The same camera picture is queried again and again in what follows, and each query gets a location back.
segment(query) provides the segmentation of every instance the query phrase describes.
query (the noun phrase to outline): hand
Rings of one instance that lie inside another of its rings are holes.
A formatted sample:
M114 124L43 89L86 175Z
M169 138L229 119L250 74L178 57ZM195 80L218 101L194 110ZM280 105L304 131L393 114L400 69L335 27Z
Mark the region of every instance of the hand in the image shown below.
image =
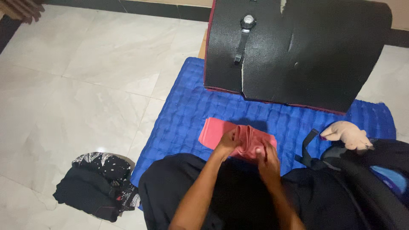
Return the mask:
M277 156L276 148L274 148L269 142L261 140L264 146L265 156L261 154L261 149L256 149L258 157L258 171L260 173L261 180L267 188L281 186L280 177L280 161Z
M235 139L235 134L236 129L225 133L213 151L214 154L221 157L222 161L225 161L227 157L235 150L235 148L241 145L241 141L239 139Z

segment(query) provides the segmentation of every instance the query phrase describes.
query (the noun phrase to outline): watch face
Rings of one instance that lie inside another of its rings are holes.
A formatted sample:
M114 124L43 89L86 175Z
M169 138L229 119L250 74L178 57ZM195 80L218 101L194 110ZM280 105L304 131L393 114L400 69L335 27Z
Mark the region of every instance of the watch face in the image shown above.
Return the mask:
M253 18L253 16L251 16L250 14L248 14L248 15L246 15L246 16L244 17L243 21L244 21L245 23L247 23L247 24L250 24L250 23L254 22L254 18Z

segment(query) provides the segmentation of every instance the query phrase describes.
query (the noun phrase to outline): person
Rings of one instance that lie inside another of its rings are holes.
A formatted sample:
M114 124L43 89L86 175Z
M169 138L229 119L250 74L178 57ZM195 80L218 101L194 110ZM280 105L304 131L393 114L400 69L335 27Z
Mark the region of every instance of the person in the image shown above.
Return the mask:
M261 141L265 156L257 149L257 165L228 158L241 144L234 131L223 135L207 162L188 153L155 161L138 187L147 228L359 229L336 182L309 169L294 169L282 180L276 149ZM310 187L322 181L326 188Z

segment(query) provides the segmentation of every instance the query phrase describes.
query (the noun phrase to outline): beige plush toy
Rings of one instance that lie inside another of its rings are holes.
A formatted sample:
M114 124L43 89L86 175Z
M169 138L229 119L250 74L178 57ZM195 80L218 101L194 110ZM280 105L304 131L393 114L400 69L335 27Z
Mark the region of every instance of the beige plush toy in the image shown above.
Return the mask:
M356 125L347 121L333 123L320 136L331 141L341 140L345 143L345 148L350 150L373 149L373 145L366 137L365 130L360 130Z

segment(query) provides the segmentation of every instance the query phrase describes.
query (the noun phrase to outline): folded pink towel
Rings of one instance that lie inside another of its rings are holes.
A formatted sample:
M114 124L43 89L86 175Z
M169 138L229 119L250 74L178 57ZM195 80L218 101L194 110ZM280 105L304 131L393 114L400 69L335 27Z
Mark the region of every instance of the folded pink towel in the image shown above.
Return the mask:
M206 119L199 136L199 142L210 149L215 149L223 134L232 129L236 129L235 138L239 138L242 145L238 146L230 156L256 162L256 148L260 148L261 153L264 155L264 146L260 142L261 139L270 142L274 148L277 148L277 141L273 135L257 130L250 125L236 125L214 117Z

